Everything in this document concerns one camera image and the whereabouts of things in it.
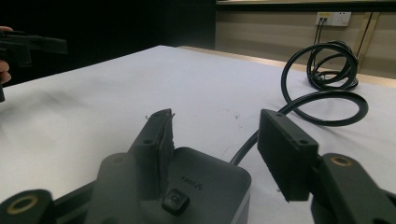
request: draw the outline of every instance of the electrical outlet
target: electrical outlet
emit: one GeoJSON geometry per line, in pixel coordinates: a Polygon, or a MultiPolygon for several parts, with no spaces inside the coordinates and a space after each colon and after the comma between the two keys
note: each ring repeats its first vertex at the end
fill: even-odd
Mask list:
{"type": "Polygon", "coordinates": [[[332,12],[318,12],[317,20],[315,21],[316,25],[323,23],[323,25],[331,25],[332,23],[332,12]]]}
{"type": "Polygon", "coordinates": [[[347,26],[351,12],[334,12],[332,14],[331,26],[347,26]]]}

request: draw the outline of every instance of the power cord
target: power cord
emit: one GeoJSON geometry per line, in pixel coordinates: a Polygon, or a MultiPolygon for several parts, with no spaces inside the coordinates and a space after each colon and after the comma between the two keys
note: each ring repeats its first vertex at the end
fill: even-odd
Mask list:
{"type": "MultiPolygon", "coordinates": [[[[323,126],[346,126],[349,124],[353,124],[363,119],[369,110],[369,106],[367,102],[356,93],[346,91],[355,88],[358,85],[358,80],[356,79],[356,75],[358,73],[358,60],[353,55],[350,47],[341,41],[331,41],[328,43],[317,43],[308,48],[301,49],[297,53],[295,53],[289,61],[286,63],[285,68],[282,72],[281,78],[281,90],[283,97],[285,98],[287,104],[282,107],[278,112],[284,115],[289,114],[289,112],[294,111],[298,114],[302,119],[305,119],[311,123],[323,126]],[[323,60],[320,60],[318,64],[314,65],[314,60],[316,56],[324,49],[330,49],[336,51],[334,55],[328,56],[323,60]],[[291,100],[288,90],[287,90],[287,76],[291,66],[300,58],[302,55],[307,52],[311,52],[311,56],[309,57],[306,73],[308,76],[309,83],[318,91],[313,92],[302,97],[299,97],[295,100],[291,100]],[[319,72],[319,68],[326,63],[327,61],[338,58],[345,57],[346,63],[341,71],[325,71],[319,72]],[[330,79],[325,79],[326,75],[334,75],[334,77],[330,79]],[[344,84],[334,87],[330,86],[334,82],[341,81],[346,79],[344,84]],[[328,99],[328,98],[340,98],[346,99],[353,103],[355,103],[359,107],[359,111],[352,117],[348,119],[340,119],[340,120],[323,120],[317,119],[310,115],[305,114],[302,110],[298,109],[299,106],[305,105],[307,103],[328,99]]],[[[248,154],[248,152],[253,148],[253,146],[257,143],[259,131],[255,132],[250,138],[246,141],[244,145],[236,152],[236,154],[231,159],[230,163],[234,165],[238,165],[239,162],[248,154]]]]}

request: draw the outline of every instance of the screw hole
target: screw hole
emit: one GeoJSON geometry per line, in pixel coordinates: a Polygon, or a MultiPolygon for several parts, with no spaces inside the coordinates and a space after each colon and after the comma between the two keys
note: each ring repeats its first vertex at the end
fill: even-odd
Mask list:
{"type": "Polygon", "coordinates": [[[35,206],[38,202],[37,196],[34,194],[27,195],[24,197],[19,198],[18,200],[14,201],[8,208],[7,212],[11,215],[17,215],[24,211],[29,210],[33,206],[35,206]]]}
{"type": "Polygon", "coordinates": [[[344,157],[331,157],[333,163],[340,165],[340,166],[351,166],[352,161],[344,157]]]}

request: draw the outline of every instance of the hand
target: hand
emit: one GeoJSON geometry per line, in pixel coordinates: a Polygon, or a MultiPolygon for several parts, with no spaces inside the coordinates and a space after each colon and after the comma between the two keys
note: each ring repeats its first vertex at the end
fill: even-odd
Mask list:
{"type": "MultiPolygon", "coordinates": [[[[11,27],[0,26],[0,30],[12,31],[11,27]]],[[[9,65],[7,62],[0,60],[0,82],[1,84],[8,82],[11,79],[11,75],[8,72],[9,65]]]]}

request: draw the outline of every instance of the round hole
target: round hole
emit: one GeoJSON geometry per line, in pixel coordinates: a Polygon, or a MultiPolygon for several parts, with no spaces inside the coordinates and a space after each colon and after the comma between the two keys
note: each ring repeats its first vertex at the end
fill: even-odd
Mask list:
{"type": "Polygon", "coordinates": [[[103,220],[102,224],[118,224],[119,220],[116,217],[108,217],[103,220]]]}
{"type": "Polygon", "coordinates": [[[390,222],[387,222],[386,220],[382,219],[382,218],[375,218],[373,220],[374,224],[390,224],[390,222]]]}
{"type": "Polygon", "coordinates": [[[34,194],[27,195],[24,197],[19,198],[18,200],[14,201],[8,208],[7,212],[11,215],[17,215],[24,211],[29,210],[35,204],[37,204],[38,198],[34,194]]]}
{"type": "Polygon", "coordinates": [[[340,166],[351,166],[352,161],[344,157],[331,157],[331,161],[340,166]]]}
{"type": "Polygon", "coordinates": [[[117,158],[113,159],[114,164],[120,164],[120,163],[123,163],[123,161],[124,161],[124,159],[121,157],[117,157],[117,158]]]}

